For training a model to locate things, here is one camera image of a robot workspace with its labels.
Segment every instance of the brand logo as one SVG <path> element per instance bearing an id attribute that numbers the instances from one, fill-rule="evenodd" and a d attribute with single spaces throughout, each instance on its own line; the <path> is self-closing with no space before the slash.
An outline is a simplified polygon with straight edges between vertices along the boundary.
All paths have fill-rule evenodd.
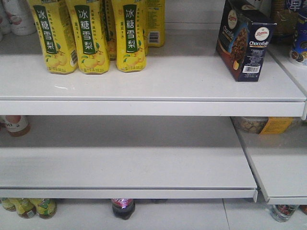
<path id="1" fill-rule="evenodd" d="M 255 32 L 255 38 L 258 41 L 264 41 L 267 39 L 270 35 L 270 31 L 267 27 L 260 27 L 256 32 Z"/>
<path id="2" fill-rule="evenodd" d="M 235 37 L 235 36 L 234 36 L 234 33 L 232 33 L 230 30 L 228 30 L 228 29 L 227 29 L 227 26 L 224 25 L 223 31 L 224 31 L 225 34 L 227 34 L 227 35 L 229 36 L 229 38 L 230 38 L 231 40 L 234 39 L 234 37 Z"/>
<path id="3" fill-rule="evenodd" d="M 267 46 L 268 44 L 269 42 L 254 42 L 254 41 L 249 42 L 250 46 Z"/>
<path id="4" fill-rule="evenodd" d="M 229 28 L 234 29 L 237 21 L 238 21 L 238 18 L 236 16 L 236 12 L 234 10 L 231 10 L 228 14 L 228 26 L 229 26 Z"/>

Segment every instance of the white bottle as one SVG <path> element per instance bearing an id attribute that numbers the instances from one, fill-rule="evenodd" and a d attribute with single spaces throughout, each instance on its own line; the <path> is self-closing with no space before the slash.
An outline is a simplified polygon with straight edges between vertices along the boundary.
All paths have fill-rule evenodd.
<path id="1" fill-rule="evenodd" d="M 34 20 L 26 0 L 2 0 L 2 3 L 14 34 L 30 35 L 36 31 Z"/>
<path id="2" fill-rule="evenodd" d="M 4 35 L 11 32 L 10 23 L 4 11 L 1 1 L 0 1 L 0 28 L 2 29 L 2 33 Z"/>

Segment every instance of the dark bottle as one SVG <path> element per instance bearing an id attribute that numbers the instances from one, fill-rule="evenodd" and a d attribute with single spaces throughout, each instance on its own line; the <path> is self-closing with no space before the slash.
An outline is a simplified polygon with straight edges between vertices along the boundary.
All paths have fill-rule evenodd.
<path id="1" fill-rule="evenodd" d="M 116 217 L 127 220 L 135 210 L 134 199 L 111 199 L 113 213 Z"/>

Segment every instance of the snack container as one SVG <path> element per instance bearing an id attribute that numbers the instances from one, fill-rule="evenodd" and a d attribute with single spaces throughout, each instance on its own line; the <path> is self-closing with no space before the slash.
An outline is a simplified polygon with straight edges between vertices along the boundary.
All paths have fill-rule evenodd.
<path id="1" fill-rule="evenodd" d="M 281 134 L 302 125 L 300 117 L 236 116 L 231 119 L 236 128 L 255 134 Z"/>
<path id="2" fill-rule="evenodd" d="M 246 0 L 226 0 L 216 50 L 236 81 L 258 81 L 276 23 Z"/>

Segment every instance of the soda bottle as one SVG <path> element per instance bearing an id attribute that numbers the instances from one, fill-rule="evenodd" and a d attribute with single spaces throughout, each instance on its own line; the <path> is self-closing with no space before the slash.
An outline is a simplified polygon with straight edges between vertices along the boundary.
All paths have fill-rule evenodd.
<path id="1" fill-rule="evenodd" d="M 36 214 L 36 209 L 27 198 L 8 198 L 16 207 L 17 214 L 25 219 L 32 218 Z"/>
<path id="2" fill-rule="evenodd" d="M 7 210 L 7 211 L 10 211 L 10 212 L 14 212 L 16 211 L 16 207 L 14 204 L 12 204 L 8 198 L 6 197 L 2 197 L 0 198 L 0 201 L 2 202 L 2 207 Z"/>
<path id="3" fill-rule="evenodd" d="M 111 199 L 113 213 L 116 217 L 127 220 L 135 210 L 134 199 Z"/>
<path id="4" fill-rule="evenodd" d="M 40 218 L 49 219 L 56 214 L 57 203 L 54 199 L 30 198 L 29 200 L 35 205 Z"/>
<path id="5" fill-rule="evenodd" d="M 293 215 L 299 205 L 273 205 L 271 216 L 278 222 L 286 222 Z"/>

